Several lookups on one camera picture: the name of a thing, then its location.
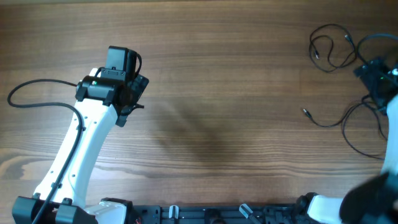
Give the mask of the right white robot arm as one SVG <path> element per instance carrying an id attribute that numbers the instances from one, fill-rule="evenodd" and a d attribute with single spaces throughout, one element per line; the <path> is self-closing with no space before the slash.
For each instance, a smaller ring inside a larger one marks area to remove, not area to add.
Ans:
<path id="1" fill-rule="evenodd" d="M 375 58 L 354 70 L 368 89 L 375 110 L 388 117 L 389 133 L 381 174 L 350 190 L 343 198 L 307 194 L 298 198 L 293 223 L 397 223 L 397 65 Z"/>

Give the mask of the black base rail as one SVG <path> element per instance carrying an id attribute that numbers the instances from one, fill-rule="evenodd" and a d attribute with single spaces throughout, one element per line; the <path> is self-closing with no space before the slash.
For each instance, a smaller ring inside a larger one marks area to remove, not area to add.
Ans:
<path id="1" fill-rule="evenodd" d="M 169 207 L 136 205 L 128 221 L 132 224 L 288 224 L 312 223 L 293 204 L 217 207 Z"/>

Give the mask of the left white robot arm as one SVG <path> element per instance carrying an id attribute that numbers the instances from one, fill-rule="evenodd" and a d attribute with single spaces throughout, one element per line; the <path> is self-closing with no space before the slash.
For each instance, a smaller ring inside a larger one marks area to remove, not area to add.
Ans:
<path id="1" fill-rule="evenodd" d="M 75 84 L 76 103 L 50 102 L 73 111 L 65 139 L 46 176 L 31 197 L 18 197 L 12 208 L 16 223 L 142 223 L 132 202 L 104 198 L 87 207 L 91 173 L 104 140 L 114 126 L 123 127 L 141 105 L 149 81 L 140 75 L 141 56 L 110 46 L 103 67 Z"/>

